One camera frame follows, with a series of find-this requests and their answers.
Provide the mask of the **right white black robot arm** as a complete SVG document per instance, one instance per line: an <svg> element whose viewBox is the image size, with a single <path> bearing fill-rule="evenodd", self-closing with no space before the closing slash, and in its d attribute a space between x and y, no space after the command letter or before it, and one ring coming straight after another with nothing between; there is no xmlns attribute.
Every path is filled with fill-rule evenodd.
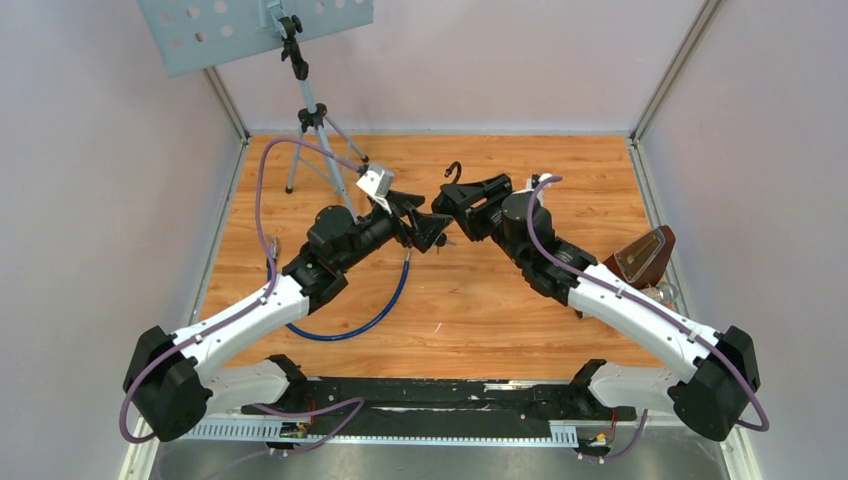
<svg viewBox="0 0 848 480"><path fill-rule="evenodd" d="M469 240L492 240L541 296L599 319L661 361L653 368L587 363L585 380L570 392L575 411L589 418L614 407L673 414L713 441L725 440L735 427L767 431L752 337L672 311L559 237L543 200L545 188L559 179L543 174L521 190L505 174L444 184L432 209L451 216Z"/></svg>

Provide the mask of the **black keys bunch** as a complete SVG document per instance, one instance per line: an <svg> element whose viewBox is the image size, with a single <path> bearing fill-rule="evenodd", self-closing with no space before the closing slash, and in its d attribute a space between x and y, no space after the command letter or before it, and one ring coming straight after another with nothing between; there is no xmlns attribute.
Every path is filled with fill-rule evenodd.
<svg viewBox="0 0 848 480"><path fill-rule="evenodd" d="M457 243L451 240L446 234L441 234L434 242L437 252L440 252L443 248L455 247L456 245Z"/></svg>

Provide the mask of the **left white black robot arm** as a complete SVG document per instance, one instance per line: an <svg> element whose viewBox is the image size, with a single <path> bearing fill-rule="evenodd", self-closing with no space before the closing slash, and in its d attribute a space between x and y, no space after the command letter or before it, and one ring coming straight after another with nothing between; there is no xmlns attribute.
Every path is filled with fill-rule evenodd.
<svg viewBox="0 0 848 480"><path fill-rule="evenodd" d="M422 253L443 244L451 216L422 213L420 195L390 191L364 217L342 205L319 211L299 253L265 285L197 324L166 333L154 326L137 341L123 382L121 435L130 443L127 414L135 408L162 442L180 438L202 419L251 404L283 413L306 400L302 374L283 355L248 367L227 362L273 331L327 305L348 284L346 273L387 242Z"/></svg>

